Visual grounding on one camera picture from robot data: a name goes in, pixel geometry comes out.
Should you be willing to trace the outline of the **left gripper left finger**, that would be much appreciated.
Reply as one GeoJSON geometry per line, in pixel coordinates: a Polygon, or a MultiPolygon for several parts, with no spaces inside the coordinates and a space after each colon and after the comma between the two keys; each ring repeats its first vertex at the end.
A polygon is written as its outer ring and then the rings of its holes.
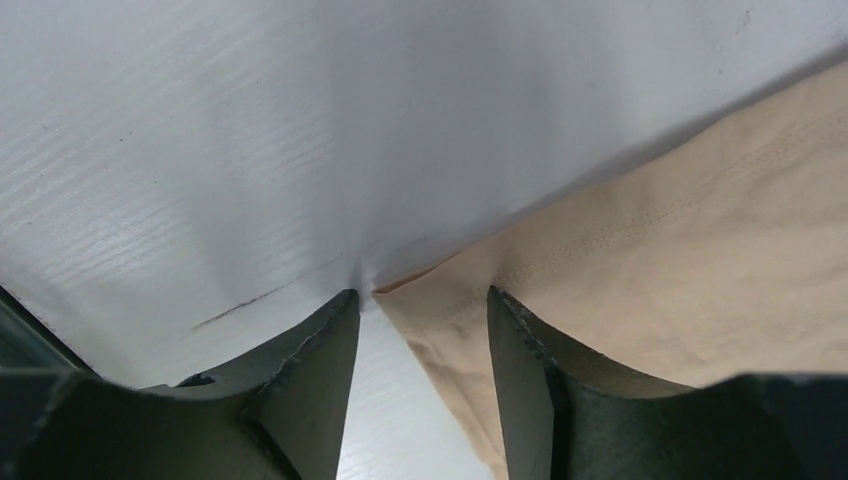
{"type": "Polygon", "coordinates": [[[332,479],[360,327],[346,289],[291,329],[177,385],[1,364],[5,479],[332,479]]]}

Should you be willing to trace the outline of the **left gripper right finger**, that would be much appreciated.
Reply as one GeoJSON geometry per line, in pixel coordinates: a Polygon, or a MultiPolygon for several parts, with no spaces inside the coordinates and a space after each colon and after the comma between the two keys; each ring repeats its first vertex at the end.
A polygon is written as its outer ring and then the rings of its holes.
{"type": "Polygon", "coordinates": [[[746,373],[703,388],[648,375],[487,293],[513,479],[843,479],[847,378],[746,373]]]}

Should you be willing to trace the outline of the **beige t shirt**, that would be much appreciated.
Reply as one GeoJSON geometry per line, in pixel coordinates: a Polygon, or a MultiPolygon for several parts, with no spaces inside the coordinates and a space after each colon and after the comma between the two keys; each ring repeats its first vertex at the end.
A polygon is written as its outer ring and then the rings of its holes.
{"type": "Polygon", "coordinates": [[[847,368],[847,67],[732,113],[374,293],[498,479],[486,294],[639,371],[701,386],[847,368]]]}

